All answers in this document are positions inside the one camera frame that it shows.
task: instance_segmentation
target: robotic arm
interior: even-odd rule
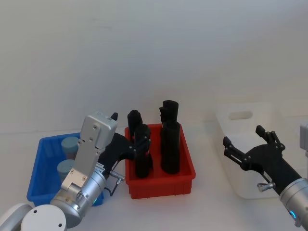
[[[282,151],[285,146],[279,141],[274,131],[266,132],[259,125],[256,133],[267,144],[243,153],[233,146],[228,137],[225,137],[223,140],[224,155],[237,163],[242,170],[260,173],[268,183],[258,184],[258,189],[261,192],[273,189],[295,220],[295,225],[303,226],[308,231],[308,180],[301,178],[283,159]]]
[[[134,145],[115,133],[117,114],[111,117],[95,112],[84,120],[74,166],[50,205],[32,208],[18,204],[0,218],[0,231],[66,231],[77,226],[96,198],[107,189],[112,195],[124,180],[114,170],[123,159],[149,147],[149,137]],[[105,187],[109,176],[117,178],[111,192]]]

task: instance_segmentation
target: red plastic bin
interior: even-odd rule
[[[192,180],[196,177],[193,162],[188,151],[182,126],[180,127],[180,172],[168,174],[160,167],[160,131],[161,124],[148,125],[151,129],[150,153],[153,159],[153,170],[147,178],[140,179],[135,174],[135,162],[126,160],[126,184],[132,199],[189,194]],[[129,139],[129,129],[125,129],[125,137]]]

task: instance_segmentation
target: white plastic bin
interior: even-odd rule
[[[228,136],[232,144],[246,153],[255,146],[266,142],[256,133],[261,125],[266,131],[276,131],[285,145],[283,158],[302,176],[307,177],[307,158],[299,147],[299,137],[285,122],[280,112],[270,103],[242,103],[220,105],[216,118],[219,123],[215,143],[219,158],[225,169],[233,190],[245,199],[276,197],[273,189],[259,192],[258,183],[266,183],[263,177],[254,171],[243,171],[238,164],[224,156],[223,137]]]

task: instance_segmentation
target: white table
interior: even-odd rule
[[[300,122],[308,121],[308,117],[288,120],[298,130]],[[122,183],[113,197],[106,192],[104,204],[93,207],[81,224],[70,230],[303,230],[294,226],[278,198],[244,200],[234,194],[212,142],[216,126],[216,123],[183,124],[196,171],[191,194],[132,200],[128,186]],[[74,131],[0,135],[0,215],[14,204],[27,203],[26,193],[39,140],[71,132]],[[120,163],[117,170],[124,174],[124,163]],[[114,180],[108,180],[108,185],[113,187]]]

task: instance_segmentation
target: black cylinder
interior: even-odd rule
[[[175,121],[163,123],[161,131],[161,168],[169,173],[180,171],[180,124]]]
[[[132,110],[127,115],[127,120],[128,120],[128,128],[129,128],[130,139],[132,139],[132,137],[135,134],[136,127],[138,125],[142,124],[141,114],[137,110]]]
[[[153,167],[152,157],[149,152],[150,128],[146,124],[140,124],[135,128],[135,146],[145,143],[147,147],[141,149],[143,151],[136,153],[135,156],[135,174],[138,178],[145,178],[150,174]]]
[[[178,102],[172,100],[165,100],[163,101],[163,106],[160,107],[159,110],[162,123],[168,120],[172,120],[174,122],[177,121],[179,110]]]

